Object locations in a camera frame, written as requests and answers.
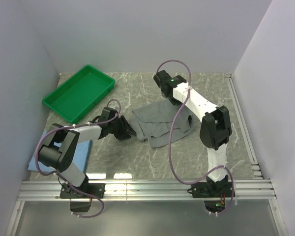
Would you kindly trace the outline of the grey long sleeve shirt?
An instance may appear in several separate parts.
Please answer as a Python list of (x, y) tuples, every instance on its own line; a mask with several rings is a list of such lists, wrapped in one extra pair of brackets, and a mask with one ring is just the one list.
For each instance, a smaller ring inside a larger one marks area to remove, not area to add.
[(148, 141), (152, 148), (160, 148), (169, 143), (172, 125), (174, 125), (172, 142), (187, 136), (195, 127), (193, 113), (186, 107), (181, 110), (173, 123), (180, 107), (164, 99), (132, 110), (132, 117), (128, 122), (139, 141)]

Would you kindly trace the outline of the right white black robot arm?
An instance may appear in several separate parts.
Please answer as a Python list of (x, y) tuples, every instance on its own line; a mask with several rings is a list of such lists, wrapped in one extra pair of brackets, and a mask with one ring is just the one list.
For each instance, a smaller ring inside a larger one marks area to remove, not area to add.
[(181, 102), (179, 110), (174, 116), (170, 134), (168, 155), (170, 167), (172, 165), (171, 143), (174, 124), (183, 108), (188, 108), (200, 121), (200, 140), (207, 149), (208, 173), (206, 176), (211, 181), (206, 185), (211, 196), (219, 196), (224, 191), (224, 182), (227, 176), (226, 149), (232, 134), (229, 110), (225, 106), (217, 106), (195, 91), (188, 83), (161, 86), (161, 91), (167, 99)]

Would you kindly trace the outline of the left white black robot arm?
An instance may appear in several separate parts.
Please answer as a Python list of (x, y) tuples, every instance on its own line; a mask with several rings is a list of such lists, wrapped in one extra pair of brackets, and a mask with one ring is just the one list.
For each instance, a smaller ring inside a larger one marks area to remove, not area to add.
[(119, 140), (127, 140), (136, 135), (124, 116), (102, 115), (85, 125), (62, 126), (53, 124), (40, 140), (35, 150), (35, 165), (41, 175), (55, 173), (72, 186), (78, 198), (89, 193), (88, 178), (74, 164), (73, 158), (78, 143), (99, 140), (112, 134)]

